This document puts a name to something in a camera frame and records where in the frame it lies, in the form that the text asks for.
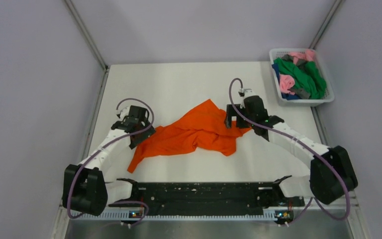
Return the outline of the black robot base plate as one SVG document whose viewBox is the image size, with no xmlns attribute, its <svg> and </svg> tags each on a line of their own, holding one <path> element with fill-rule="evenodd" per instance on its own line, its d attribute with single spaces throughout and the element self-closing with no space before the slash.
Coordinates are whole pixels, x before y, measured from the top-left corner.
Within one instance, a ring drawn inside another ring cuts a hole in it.
<svg viewBox="0 0 382 239">
<path fill-rule="evenodd" d="M 109 207 L 149 207 L 149 216 L 258 216 L 272 207 L 303 207 L 276 182 L 133 182 L 131 196 Z"/>
</svg>

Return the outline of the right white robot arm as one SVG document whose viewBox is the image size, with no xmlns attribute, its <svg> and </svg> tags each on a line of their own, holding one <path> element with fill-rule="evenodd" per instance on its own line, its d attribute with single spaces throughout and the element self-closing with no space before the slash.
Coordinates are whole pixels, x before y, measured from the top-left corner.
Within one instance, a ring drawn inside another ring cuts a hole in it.
<svg viewBox="0 0 382 239">
<path fill-rule="evenodd" d="M 269 115 L 259 96 L 245 97 L 241 104 L 226 106 L 225 125 L 232 128 L 251 128 L 266 141 L 280 146 L 309 169 L 305 176 L 285 176 L 275 181 L 272 200 L 285 205 L 292 197 L 314 197 L 329 205 L 359 185 L 347 150 L 342 146 L 329 147 L 316 143 L 292 129 L 285 121 Z"/>
</svg>

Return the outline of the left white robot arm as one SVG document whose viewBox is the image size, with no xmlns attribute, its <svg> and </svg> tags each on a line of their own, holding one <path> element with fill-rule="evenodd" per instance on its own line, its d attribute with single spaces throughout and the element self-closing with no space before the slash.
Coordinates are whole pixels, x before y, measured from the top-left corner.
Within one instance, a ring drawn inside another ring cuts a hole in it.
<svg viewBox="0 0 382 239">
<path fill-rule="evenodd" d="M 116 115 L 117 121 L 91 155 L 64 171 L 62 204 L 68 212 L 98 216 L 119 200 L 128 206 L 139 201 L 133 181 L 116 176 L 114 163 L 122 150 L 136 148 L 156 132 L 154 113 L 149 108 L 128 106 L 117 110 Z"/>
</svg>

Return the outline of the orange t-shirt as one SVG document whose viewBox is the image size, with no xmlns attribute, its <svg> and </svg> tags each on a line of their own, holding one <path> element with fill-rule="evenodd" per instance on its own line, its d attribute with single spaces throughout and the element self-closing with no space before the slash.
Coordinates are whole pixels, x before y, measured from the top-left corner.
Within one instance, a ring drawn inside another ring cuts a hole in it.
<svg viewBox="0 0 382 239">
<path fill-rule="evenodd" d="M 226 111 L 211 99 L 202 102 L 176 122 L 156 127 L 156 132 L 136 147 L 127 171 L 133 173 L 148 157 L 188 154 L 197 148 L 217 151 L 224 156 L 234 154 L 236 139 L 251 129 L 238 128 L 236 121 L 227 128 L 225 118 Z"/>
</svg>

